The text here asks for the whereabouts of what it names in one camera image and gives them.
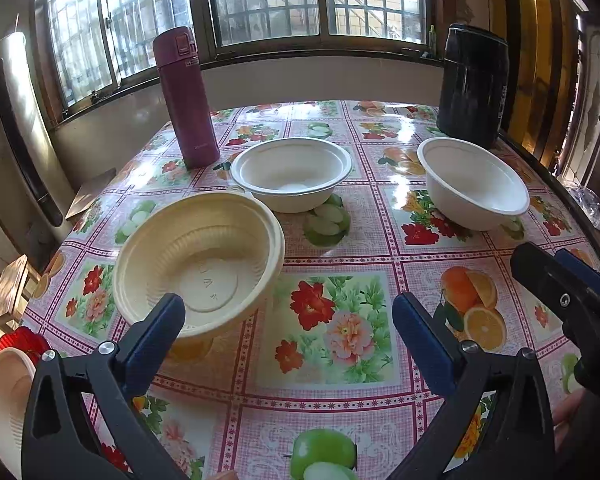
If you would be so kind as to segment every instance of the bowl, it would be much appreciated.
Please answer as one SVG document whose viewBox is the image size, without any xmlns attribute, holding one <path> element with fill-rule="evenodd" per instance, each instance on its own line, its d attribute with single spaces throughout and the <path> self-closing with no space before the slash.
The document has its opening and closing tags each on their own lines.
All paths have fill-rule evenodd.
<svg viewBox="0 0 600 480">
<path fill-rule="evenodd" d="M 231 178 L 272 211 L 299 213 L 323 204 L 351 168 L 351 156 L 340 146 L 291 137 L 242 152 L 231 164 Z"/>
<path fill-rule="evenodd" d="M 0 460 L 22 478 L 22 430 L 36 367 L 17 348 L 0 350 Z"/>
<path fill-rule="evenodd" d="M 174 292 L 186 307 L 176 344 L 204 352 L 205 342 L 266 302 L 284 256 L 282 228 L 264 204 L 240 192 L 198 193 L 151 216 L 127 239 L 113 272 L 116 307 L 135 323 Z"/>
<path fill-rule="evenodd" d="M 466 140 L 433 137 L 418 147 L 434 205 L 467 229 L 488 231 L 529 208 L 518 174 L 493 153 Z"/>
</svg>

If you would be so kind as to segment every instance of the purple thermos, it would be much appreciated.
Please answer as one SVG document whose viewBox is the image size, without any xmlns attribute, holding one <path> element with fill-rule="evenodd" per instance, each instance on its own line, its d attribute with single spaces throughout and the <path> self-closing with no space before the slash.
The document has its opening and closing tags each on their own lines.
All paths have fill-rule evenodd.
<svg viewBox="0 0 600 480">
<path fill-rule="evenodd" d="M 202 168 L 218 160 L 220 151 L 189 27 L 171 28 L 154 40 L 164 100 L 187 168 Z"/>
</svg>

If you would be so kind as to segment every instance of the black thermos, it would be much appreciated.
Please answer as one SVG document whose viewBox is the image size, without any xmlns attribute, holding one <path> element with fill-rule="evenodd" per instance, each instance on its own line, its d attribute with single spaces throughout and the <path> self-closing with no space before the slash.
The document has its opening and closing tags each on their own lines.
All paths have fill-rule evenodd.
<svg viewBox="0 0 600 480">
<path fill-rule="evenodd" d="M 509 77 L 509 48 L 502 38 L 454 23 L 446 39 L 438 128 L 449 137 L 493 146 Z"/>
</svg>

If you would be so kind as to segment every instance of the blue gripper pad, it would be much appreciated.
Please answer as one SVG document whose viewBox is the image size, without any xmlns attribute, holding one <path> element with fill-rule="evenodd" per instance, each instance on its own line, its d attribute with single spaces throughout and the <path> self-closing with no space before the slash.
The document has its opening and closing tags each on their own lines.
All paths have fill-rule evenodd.
<svg viewBox="0 0 600 480">
<path fill-rule="evenodd" d="M 575 254 L 571 254 L 567 249 L 560 249 L 555 252 L 554 258 L 565 269 L 575 274 L 584 283 L 587 284 L 597 295 L 600 296 L 600 273 L 593 270 L 585 262 L 579 259 Z"/>
<path fill-rule="evenodd" d="M 184 325 L 185 307 L 177 294 L 167 293 L 143 321 L 134 323 L 120 341 L 118 377 L 125 399 L 142 396 Z"/>
<path fill-rule="evenodd" d="M 453 394 L 456 390 L 454 363 L 442 342 L 423 319 L 427 316 L 429 318 L 427 321 L 434 322 L 429 313 L 413 294 L 405 292 L 395 298 L 392 315 L 398 334 L 409 349 L 431 391 L 442 397 Z M 448 332 L 445 326 L 441 329 Z"/>
</svg>

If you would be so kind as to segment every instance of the window sill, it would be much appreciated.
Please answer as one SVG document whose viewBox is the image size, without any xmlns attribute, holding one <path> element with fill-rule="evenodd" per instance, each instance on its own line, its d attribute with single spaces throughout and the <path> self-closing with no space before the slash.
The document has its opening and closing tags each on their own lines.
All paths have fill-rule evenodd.
<svg viewBox="0 0 600 480">
<path fill-rule="evenodd" d="M 245 63 L 251 61 L 261 61 L 266 59 L 281 59 L 287 57 L 310 57 L 310 56 L 352 56 L 352 57 L 376 57 L 380 59 L 393 59 L 399 61 L 405 61 L 410 63 L 419 63 L 426 64 L 431 66 L 442 67 L 444 66 L 444 62 L 441 59 L 427 58 L 427 57 L 419 57 L 411 54 L 396 54 L 393 52 L 375 52 L 375 51 L 367 51 L 367 50 L 327 50 L 327 49 L 311 49 L 311 50 L 284 50 L 280 52 L 267 52 L 263 54 L 249 54 L 246 56 L 236 56 L 227 59 L 215 60 L 207 63 L 203 63 L 200 65 L 202 70 L 207 70 L 209 68 L 218 68 L 220 66 L 226 66 L 237 63 Z M 50 131 L 57 130 L 60 126 L 63 126 L 78 117 L 81 117 L 96 108 L 99 108 L 102 105 L 113 102 L 116 99 L 132 94 L 133 92 L 143 90 L 144 88 L 148 88 L 149 86 L 159 84 L 160 78 L 154 77 L 148 79 L 147 81 L 143 81 L 133 86 L 129 86 L 128 88 L 123 88 L 118 90 L 112 95 L 102 98 L 100 101 L 94 103 L 93 105 L 87 106 L 82 110 L 76 112 L 70 117 L 67 117 L 60 123 L 58 123 L 55 127 L 51 128 Z"/>
</svg>

